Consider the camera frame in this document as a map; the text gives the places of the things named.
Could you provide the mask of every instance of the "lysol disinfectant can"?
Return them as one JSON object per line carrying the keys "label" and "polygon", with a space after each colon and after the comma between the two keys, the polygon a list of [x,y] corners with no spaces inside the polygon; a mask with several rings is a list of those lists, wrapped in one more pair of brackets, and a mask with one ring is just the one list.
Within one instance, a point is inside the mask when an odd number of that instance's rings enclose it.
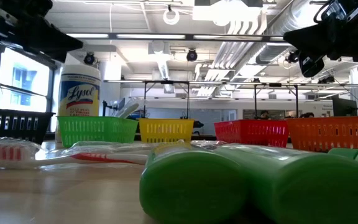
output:
{"label": "lysol disinfectant can", "polygon": [[[59,89],[58,116],[99,116],[100,71],[87,65],[65,65]],[[61,142],[57,126],[56,142]]]}

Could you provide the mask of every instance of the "plastic basket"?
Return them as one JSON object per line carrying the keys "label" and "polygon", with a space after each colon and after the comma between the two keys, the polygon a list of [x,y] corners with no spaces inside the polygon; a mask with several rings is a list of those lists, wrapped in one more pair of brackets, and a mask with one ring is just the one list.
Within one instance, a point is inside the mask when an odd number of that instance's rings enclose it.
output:
{"label": "plastic basket", "polygon": [[216,139],[228,143],[286,147],[288,126],[285,121],[238,120],[214,123]]}
{"label": "plastic basket", "polygon": [[140,119],[142,142],[191,141],[193,134],[192,119]]}
{"label": "plastic basket", "polygon": [[58,116],[64,147],[78,141],[132,143],[138,121],[115,117]]}
{"label": "plastic basket", "polygon": [[0,138],[25,139],[42,144],[53,115],[54,113],[0,109]]}
{"label": "plastic basket", "polygon": [[358,116],[288,119],[294,149],[328,152],[358,149]]}

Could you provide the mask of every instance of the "red basket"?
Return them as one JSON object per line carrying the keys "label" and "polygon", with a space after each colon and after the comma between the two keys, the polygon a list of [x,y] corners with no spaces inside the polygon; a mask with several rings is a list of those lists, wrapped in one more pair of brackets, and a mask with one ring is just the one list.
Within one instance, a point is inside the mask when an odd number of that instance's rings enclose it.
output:
{"label": "red basket", "polygon": [[287,146],[286,121],[238,120],[215,123],[216,139],[228,143]]}
{"label": "red basket", "polygon": [[328,152],[358,149],[358,116],[288,119],[294,149]]}

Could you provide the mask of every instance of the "computer monitor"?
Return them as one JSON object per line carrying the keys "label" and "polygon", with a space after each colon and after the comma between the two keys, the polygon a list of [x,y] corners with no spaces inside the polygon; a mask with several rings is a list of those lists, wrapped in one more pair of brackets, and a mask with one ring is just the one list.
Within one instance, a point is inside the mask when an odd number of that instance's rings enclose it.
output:
{"label": "computer monitor", "polygon": [[125,98],[123,98],[119,103],[117,110],[121,110],[125,106]]}
{"label": "computer monitor", "polygon": [[357,103],[354,100],[333,98],[334,116],[357,116]]}

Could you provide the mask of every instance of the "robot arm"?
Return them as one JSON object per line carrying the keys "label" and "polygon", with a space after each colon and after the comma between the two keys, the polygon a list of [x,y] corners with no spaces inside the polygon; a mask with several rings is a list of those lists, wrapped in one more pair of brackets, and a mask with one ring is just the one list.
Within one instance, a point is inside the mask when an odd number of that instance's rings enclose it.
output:
{"label": "robot arm", "polygon": [[64,62],[83,43],[44,18],[52,6],[52,0],[0,0],[0,44]]}
{"label": "robot arm", "polygon": [[325,55],[331,60],[346,56],[358,62],[358,0],[327,1],[318,14],[316,25],[284,34],[284,40],[298,49],[290,62],[299,62],[305,77],[324,68]]}

